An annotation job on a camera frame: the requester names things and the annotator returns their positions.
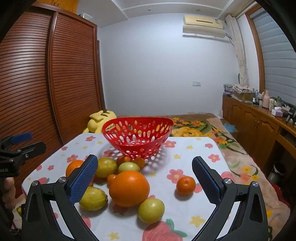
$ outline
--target lemon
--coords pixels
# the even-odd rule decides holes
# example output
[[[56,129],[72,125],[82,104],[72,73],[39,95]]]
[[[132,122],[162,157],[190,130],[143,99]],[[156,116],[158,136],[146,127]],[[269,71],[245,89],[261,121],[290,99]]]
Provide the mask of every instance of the lemon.
[[[98,159],[98,169],[96,176],[101,178],[107,178],[110,174],[113,174],[117,169],[117,164],[111,157],[102,157]]]
[[[128,162],[122,163],[118,168],[119,173],[124,172],[124,171],[139,172],[140,167],[138,166],[138,164],[128,161]]]
[[[88,187],[79,202],[80,206],[88,211],[101,209],[108,203],[107,194],[100,188]]]
[[[157,198],[148,198],[141,203],[138,216],[144,223],[155,223],[165,213],[164,203]]]

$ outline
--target curtain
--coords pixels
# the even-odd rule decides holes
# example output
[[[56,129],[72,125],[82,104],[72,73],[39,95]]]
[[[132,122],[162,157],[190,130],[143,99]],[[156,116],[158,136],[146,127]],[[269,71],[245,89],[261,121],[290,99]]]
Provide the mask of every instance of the curtain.
[[[242,40],[242,34],[239,29],[236,18],[228,15],[226,17],[226,23],[229,27],[232,40],[231,43],[234,46],[237,60],[239,62],[239,79],[241,86],[249,86],[249,76],[247,72],[246,53],[244,51],[244,42]]]

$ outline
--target blue gripper pad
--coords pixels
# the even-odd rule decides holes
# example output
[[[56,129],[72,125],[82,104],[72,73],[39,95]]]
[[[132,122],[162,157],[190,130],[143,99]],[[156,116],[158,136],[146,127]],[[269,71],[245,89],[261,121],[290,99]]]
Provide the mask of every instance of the blue gripper pad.
[[[76,169],[82,170],[80,170],[80,173],[77,175],[76,179],[70,186],[69,200],[72,205],[81,201],[90,181],[94,177],[94,174],[98,169],[97,157],[95,155],[89,155],[88,158],[81,165],[81,167]]]
[[[13,145],[18,145],[22,142],[26,142],[26,141],[29,141],[32,139],[32,135],[30,132],[25,132],[25,133],[22,133],[22,134],[18,134],[18,135],[14,135],[10,142],[11,144]]]
[[[206,162],[200,156],[197,156],[192,160],[192,170],[196,178],[198,179],[200,185],[202,186],[202,189],[204,190],[210,203],[218,205],[222,198],[221,190],[219,185],[215,182],[211,175],[214,174],[213,172],[216,171],[210,169]]]

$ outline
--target white tablecloth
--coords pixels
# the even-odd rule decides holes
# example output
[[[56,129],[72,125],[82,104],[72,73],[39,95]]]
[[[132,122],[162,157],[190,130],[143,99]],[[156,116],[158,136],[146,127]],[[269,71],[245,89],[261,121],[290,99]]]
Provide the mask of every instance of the white tablecloth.
[[[23,190],[27,194],[34,180],[40,180],[41,183],[56,182],[59,177],[65,176],[66,168],[71,161],[85,160],[89,154],[94,154],[98,158],[110,156],[115,159],[121,155],[102,134],[81,134],[35,169],[24,180]],[[150,196],[159,198],[165,204],[165,213],[161,222],[150,226],[147,230],[145,229],[148,224],[137,218],[138,207],[128,209],[118,207],[110,197],[108,205],[98,211],[85,211],[79,207],[78,203],[75,207],[100,241],[157,241],[160,236],[162,236],[161,240],[191,240],[215,208],[198,184],[193,195],[179,196],[175,193],[175,183],[182,175],[191,176],[198,183],[191,166],[195,156],[201,156],[209,167],[217,170],[223,178],[229,174],[230,170],[224,157],[212,139],[169,137],[158,154],[149,158],[148,165],[141,170],[150,184]],[[94,184],[94,186],[101,188],[109,195],[106,183]],[[56,203],[51,203],[63,233],[72,237]],[[238,205],[238,202],[234,204],[219,237],[228,232]]]

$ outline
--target pink bottle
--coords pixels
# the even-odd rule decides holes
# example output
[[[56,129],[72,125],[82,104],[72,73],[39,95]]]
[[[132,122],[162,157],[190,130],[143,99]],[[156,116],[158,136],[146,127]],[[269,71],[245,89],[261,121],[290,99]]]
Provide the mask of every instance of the pink bottle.
[[[263,97],[262,107],[269,109],[269,91],[265,91],[265,95]]]

